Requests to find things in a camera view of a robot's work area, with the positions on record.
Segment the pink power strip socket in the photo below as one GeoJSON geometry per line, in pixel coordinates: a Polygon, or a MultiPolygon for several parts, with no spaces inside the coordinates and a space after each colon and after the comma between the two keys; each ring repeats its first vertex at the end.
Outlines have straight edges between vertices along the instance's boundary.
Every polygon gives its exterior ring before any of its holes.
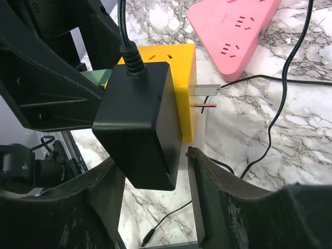
{"type": "Polygon", "coordinates": [[[280,0],[200,1],[187,18],[225,82],[238,80],[280,0]]]}

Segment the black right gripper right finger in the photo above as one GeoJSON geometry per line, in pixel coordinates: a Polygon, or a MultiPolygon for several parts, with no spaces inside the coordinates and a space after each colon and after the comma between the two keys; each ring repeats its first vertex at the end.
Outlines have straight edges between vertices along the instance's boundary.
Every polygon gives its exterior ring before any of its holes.
{"type": "Polygon", "coordinates": [[[331,186],[268,191],[187,152],[199,248],[331,248],[331,186]]]}

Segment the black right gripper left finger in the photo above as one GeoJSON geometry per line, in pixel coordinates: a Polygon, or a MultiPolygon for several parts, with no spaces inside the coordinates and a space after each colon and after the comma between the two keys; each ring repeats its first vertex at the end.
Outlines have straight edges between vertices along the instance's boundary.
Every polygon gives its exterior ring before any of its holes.
{"type": "Polygon", "coordinates": [[[115,248],[124,186],[107,158],[39,196],[2,196],[1,248],[115,248]]]}

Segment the yellow plug adapter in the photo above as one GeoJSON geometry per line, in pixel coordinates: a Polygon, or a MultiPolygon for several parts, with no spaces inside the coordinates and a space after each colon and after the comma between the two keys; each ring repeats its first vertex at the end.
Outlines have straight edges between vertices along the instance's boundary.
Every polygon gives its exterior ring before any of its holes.
{"type": "Polygon", "coordinates": [[[145,63],[167,62],[170,65],[183,142],[193,142],[197,108],[217,106],[198,103],[193,93],[197,84],[195,44],[140,46],[138,50],[145,63]]]}

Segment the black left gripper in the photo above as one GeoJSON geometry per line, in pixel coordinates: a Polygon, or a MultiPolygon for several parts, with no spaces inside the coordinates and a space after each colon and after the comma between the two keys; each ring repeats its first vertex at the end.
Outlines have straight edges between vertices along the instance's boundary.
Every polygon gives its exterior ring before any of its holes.
{"type": "Polygon", "coordinates": [[[5,102],[28,129],[92,127],[103,93],[78,72],[87,69],[81,60],[87,54],[101,70],[120,59],[119,29],[102,1],[16,1],[15,12],[1,1],[5,102]]]}

